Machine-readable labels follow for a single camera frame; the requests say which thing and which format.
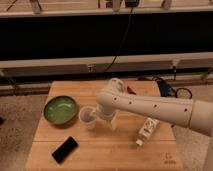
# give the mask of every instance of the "wooden tabletop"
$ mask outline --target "wooden tabletop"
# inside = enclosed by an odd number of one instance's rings
[[[68,95],[76,100],[79,108],[96,106],[96,94],[107,81],[54,82],[47,101],[55,96]],[[138,95],[159,96],[157,84],[152,81],[125,81]],[[135,140],[145,117],[117,111],[117,129],[112,131],[106,122],[97,120],[95,130],[88,131],[74,119],[64,127],[54,127],[43,117],[32,143],[26,163],[27,171],[108,171],[108,170],[181,170],[182,163],[171,127],[161,122],[144,146]],[[69,136],[79,147],[61,164],[51,154]]]

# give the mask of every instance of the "white cup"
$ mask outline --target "white cup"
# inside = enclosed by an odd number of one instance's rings
[[[92,130],[96,125],[95,108],[92,106],[84,106],[80,109],[79,120],[86,126],[88,130]]]

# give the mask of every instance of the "black panel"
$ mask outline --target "black panel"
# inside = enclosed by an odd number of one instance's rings
[[[213,12],[137,14],[121,55],[213,51]],[[128,15],[0,19],[0,58],[113,56]]]

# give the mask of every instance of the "black smartphone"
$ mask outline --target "black smartphone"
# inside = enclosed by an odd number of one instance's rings
[[[57,150],[55,150],[55,152],[52,153],[52,156],[56,162],[60,164],[66,156],[77,147],[78,143],[72,137],[69,137]]]

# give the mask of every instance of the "speckled floor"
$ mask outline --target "speckled floor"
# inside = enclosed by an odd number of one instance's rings
[[[194,98],[213,102],[213,85],[188,87]],[[23,171],[47,95],[0,97],[0,170]],[[209,138],[173,128],[184,171],[201,171]]]

